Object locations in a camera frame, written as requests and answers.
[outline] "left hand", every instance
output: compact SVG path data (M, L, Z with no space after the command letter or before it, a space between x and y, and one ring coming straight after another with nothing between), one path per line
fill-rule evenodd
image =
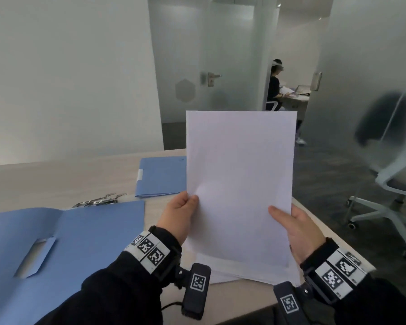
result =
M168 230L182 245L189 234L191 216L198 204L197 195L189 198L186 191L179 193L167 204L156 226Z

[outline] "right hand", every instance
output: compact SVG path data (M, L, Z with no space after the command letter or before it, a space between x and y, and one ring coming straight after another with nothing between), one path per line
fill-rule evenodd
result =
M304 262L315 250L325 244L324 234L300 208L292 205L292 215L272 205L268 207L268 211L271 217L287 230L290 249L298 264Z

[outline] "folder cutout handle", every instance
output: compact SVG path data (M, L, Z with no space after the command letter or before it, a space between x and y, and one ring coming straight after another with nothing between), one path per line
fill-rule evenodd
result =
M27 278L37 273L55 241L55 237L36 240L18 267L15 277Z

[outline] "open blue folder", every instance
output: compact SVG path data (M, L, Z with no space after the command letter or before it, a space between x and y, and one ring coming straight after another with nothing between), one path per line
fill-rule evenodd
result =
M144 201L67 211L31 208L0 214L0 325L29 325L107 267L143 230ZM15 277L38 240L46 240L26 278Z
M142 158L135 196L151 197L177 194L187 189L187 157Z

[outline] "wrist band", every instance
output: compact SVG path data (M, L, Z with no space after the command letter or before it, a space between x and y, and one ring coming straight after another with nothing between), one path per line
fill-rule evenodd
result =
M155 275L160 281L180 263L181 257L178 251L170 250L150 231L142 231L124 251L132 254L149 274Z
M315 273L321 281L316 281L312 273ZM316 288L322 298L333 304L338 300L343 299L364 279L367 272L361 267L361 261L352 253L338 248L334 253L326 259L319 267L309 269L305 272L306 278L310 284ZM318 284L323 282L325 288ZM329 288L336 299L331 299L330 296L324 294L323 291L328 291Z

